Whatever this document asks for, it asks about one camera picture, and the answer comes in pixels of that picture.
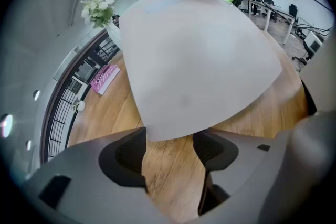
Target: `wooden tabletop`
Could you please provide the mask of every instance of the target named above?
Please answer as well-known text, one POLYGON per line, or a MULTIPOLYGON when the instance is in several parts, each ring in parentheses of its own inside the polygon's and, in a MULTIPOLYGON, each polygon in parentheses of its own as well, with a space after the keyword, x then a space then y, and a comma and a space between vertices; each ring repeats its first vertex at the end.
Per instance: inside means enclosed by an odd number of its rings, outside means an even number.
MULTIPOLYGON (((266 32, 282 65, 276 81, 251 105, 214 128, 240 134, 275 137, 308 115, 305 91, 291 61, 266 32)), ((100 96, 92 89, 86 108, 78 113, 68 146, 143 126, 130 88, 122 53, 113 59, 121 71, 100 96)), ((198 217, 205 168, 193 149, 192 135, 163 141, 147 141, 142 162, 149 196, 157 207, 178 222, 198 217)))

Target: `wall light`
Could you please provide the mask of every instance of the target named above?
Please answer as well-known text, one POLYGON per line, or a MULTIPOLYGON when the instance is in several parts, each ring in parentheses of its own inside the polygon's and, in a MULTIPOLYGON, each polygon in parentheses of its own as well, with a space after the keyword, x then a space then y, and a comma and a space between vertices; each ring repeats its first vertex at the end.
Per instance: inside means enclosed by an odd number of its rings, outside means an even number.
POLYGON ((33 92, 33 98, 36 101, 38 99, 38 97, 40 96, 41 91, 40 90, 36 90, 33 92))
POLYGON ((6 138, 10 135, 13 125, 13 116, 10 114, 4 114, 0 120, 1 136, 6 138))
POLYGON ((30 151, 31 149, 31 140, 26 141, 26 149, 30 151))

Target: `floor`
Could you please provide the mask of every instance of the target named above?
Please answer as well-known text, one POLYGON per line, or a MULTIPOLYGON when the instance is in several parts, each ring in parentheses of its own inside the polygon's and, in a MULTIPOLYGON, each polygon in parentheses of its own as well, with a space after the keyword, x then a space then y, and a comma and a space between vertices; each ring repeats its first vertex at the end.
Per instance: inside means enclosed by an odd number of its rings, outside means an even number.
MULTIPOLYGON (((262 15, 252 16, 251 20, 258 26, 259 29, 263 30, 266 24, 266 17, 263 18, 262 15)), ((294 34, 294 30, 292 30, 292 35, 289 35, 286 45, 282 44, 285 35, 287 33, 288 25, 284 23, 283 19, 277 20, 275 23, 273 20, 270 20, 268 26, 268 32, 271 36, 277 41, 277 43, 281 46, 281 48, 285 51, 288 58, 291 60, 295 69, 300 72, 304 67, 302 63, 298 60, 292 60, 293 56, 298 58, 307 56, 307 52, 303 46, 303 40, 294 34)))

